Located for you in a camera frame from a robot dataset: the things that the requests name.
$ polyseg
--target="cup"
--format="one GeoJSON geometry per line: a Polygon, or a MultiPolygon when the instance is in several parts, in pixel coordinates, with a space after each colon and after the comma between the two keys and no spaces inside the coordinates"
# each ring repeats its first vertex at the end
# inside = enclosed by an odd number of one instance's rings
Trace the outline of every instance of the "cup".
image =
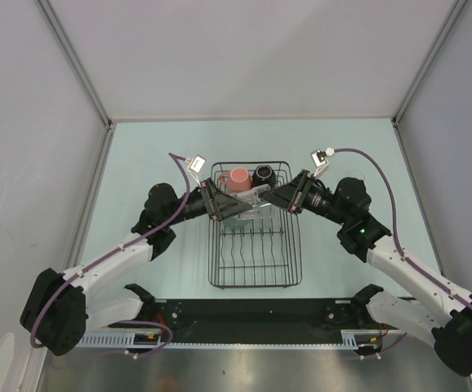
{"type": "Polygon", "coordinates": [[[220,183],[225,185],[229,193],[244,192],[252,188],[251,177],[247,169],[236,167],[220,174],[220,183]]]}
{"type": "Polygon", "coordinates": [[[252,175],[252,186],[269,185],[270,188],[276,186],[276,173],[269,165],[260,165],[252,175]]]}

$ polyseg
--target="gray floor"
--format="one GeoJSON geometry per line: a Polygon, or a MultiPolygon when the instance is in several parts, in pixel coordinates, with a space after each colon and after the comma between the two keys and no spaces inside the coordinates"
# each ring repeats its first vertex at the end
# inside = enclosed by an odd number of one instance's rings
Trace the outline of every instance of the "gray floor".
{"type": "Polygon", "coordinates": [[[89,360],[97,352],[48,359],[38,392],[472,391],[469,378],[413,339],[382,360],[364,361],[330,350],[164,350],[137,361],[122,355],[89,360]]]}

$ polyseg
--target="dish rack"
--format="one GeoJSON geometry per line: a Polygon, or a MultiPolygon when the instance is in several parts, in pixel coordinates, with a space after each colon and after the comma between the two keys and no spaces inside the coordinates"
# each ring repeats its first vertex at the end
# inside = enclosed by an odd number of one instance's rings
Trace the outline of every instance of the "dish rack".
{"type": "MultiPolygon", "coordinates": [[[[291,168],[284,161],[218,162],[212,165],[211,177],[216,186],[226,192],[219,180],[222,172],[244,167],[252,176],[260,165],[272,167],[276,186],[292,179],[291,168]]],[[[297,216],[262,202],[250,212],[229,220],[209,221],[208,279],[212,286],[246,288],[300,284],[301,235],[297,216]]]]}

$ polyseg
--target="pink mug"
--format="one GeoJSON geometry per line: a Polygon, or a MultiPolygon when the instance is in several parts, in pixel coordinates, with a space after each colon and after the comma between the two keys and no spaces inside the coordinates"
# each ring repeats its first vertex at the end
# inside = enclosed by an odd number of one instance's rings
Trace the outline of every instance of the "pink mug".
{"type": "Polygon", "coordinates": [[[220,183],[227,186],[229,193],[244,192],[252,188],[251,176],[247,169],[236,167],[230,171],[223,171],[220,174],[220,183]]]}

